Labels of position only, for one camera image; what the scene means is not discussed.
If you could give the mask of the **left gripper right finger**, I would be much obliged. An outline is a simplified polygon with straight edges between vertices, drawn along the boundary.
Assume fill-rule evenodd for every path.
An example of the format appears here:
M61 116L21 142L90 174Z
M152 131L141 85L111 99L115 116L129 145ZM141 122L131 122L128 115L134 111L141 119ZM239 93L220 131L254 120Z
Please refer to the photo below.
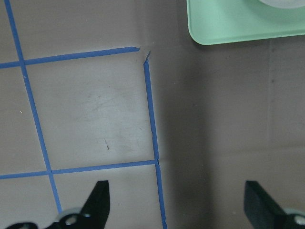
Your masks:
M245 182L244 213L254 229L303 229L305 213L281 208L257 181Z

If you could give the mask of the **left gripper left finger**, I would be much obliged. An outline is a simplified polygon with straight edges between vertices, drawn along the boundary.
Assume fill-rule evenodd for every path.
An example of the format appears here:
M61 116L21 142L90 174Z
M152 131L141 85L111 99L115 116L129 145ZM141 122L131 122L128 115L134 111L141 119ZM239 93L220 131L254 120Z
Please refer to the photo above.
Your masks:
M103 229L110 213L109 181L98 181L83 207L55 220L49 229Z

